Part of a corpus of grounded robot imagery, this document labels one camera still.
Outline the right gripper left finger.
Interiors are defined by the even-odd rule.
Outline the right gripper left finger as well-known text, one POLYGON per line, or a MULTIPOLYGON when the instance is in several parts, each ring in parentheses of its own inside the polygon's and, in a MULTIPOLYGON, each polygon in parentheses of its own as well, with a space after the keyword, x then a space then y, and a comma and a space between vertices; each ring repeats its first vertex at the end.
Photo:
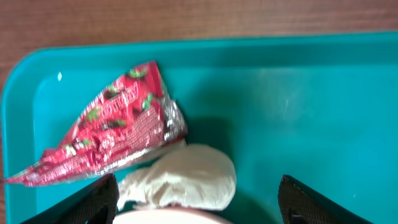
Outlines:
POLYGON ((119 189, 114 174, 106 174, 22 224, 112 224, 119 189))

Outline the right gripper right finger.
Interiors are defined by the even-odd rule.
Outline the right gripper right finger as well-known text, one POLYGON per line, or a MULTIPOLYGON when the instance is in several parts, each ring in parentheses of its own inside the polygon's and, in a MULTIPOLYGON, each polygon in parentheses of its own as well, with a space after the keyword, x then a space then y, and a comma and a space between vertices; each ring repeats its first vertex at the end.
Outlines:
POLYGON ((283 175, 278 204, 284 224, 371 224, 290 175, 283 175))

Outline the large white dinner plate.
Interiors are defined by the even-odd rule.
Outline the large white dinner plate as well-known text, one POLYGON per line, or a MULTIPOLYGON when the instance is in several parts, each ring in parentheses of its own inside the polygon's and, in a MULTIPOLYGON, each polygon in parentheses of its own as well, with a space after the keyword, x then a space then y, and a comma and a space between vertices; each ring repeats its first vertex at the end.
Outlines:
POLYGON ((189 208, 134 210, 115 216, 113 224, 232 224, 214 214, 189 208))

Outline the red snack wrapper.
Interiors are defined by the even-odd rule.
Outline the red snack wrapper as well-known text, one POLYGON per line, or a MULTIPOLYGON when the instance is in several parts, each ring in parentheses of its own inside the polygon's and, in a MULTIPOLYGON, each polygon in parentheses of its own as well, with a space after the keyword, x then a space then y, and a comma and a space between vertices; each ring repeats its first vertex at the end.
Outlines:
POLYGON ((102 176, 143 161, 186 133, 157 62, 146 62, 104 88, 57 147, 5 182, 36 187, 102 176))

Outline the white tissue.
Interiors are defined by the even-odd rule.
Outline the white tissue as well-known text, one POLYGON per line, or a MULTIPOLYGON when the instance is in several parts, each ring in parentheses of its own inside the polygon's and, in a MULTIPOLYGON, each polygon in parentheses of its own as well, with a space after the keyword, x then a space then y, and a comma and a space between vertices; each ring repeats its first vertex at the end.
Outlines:
POLYGON ((149 167, 137 169, 118 183, 118 210, 127 202, 138 209, 176 204, 202 210, 224 210, 236 192, 236 172, 223 152, 203 144, 174 149, 149 167))

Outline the teal serving tray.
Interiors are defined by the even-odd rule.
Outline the teal serving tray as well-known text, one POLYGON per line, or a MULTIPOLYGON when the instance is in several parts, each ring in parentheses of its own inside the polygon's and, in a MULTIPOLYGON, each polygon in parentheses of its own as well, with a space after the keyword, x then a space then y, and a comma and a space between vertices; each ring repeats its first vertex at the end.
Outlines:
POLYGON ((235 223, 280 223, 283 175, 373 223, 397 222, 397 34, 146 42, 38 50, 1 99, 5 177, 63 138, 130 67, 155 60, 187 142, 233 160, 235 223))

